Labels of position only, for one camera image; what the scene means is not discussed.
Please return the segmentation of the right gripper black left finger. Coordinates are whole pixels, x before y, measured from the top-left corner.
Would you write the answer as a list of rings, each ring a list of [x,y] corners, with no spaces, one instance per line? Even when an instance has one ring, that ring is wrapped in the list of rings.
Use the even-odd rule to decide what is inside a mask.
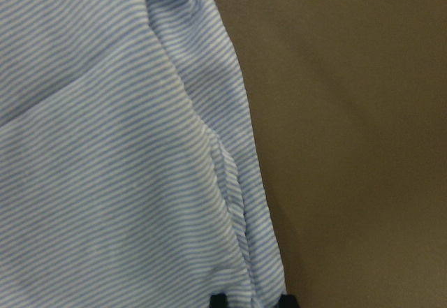
[[[227,296],[224,293],[210,296],[209,308],[227,308]]]

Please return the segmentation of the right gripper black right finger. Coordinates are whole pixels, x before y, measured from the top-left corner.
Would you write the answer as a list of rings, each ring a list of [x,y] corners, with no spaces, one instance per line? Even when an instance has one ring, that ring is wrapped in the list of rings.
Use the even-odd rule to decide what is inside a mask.
[[[283,294],[278,301],[278,308],[299,308],[299,303],[294,295]]]

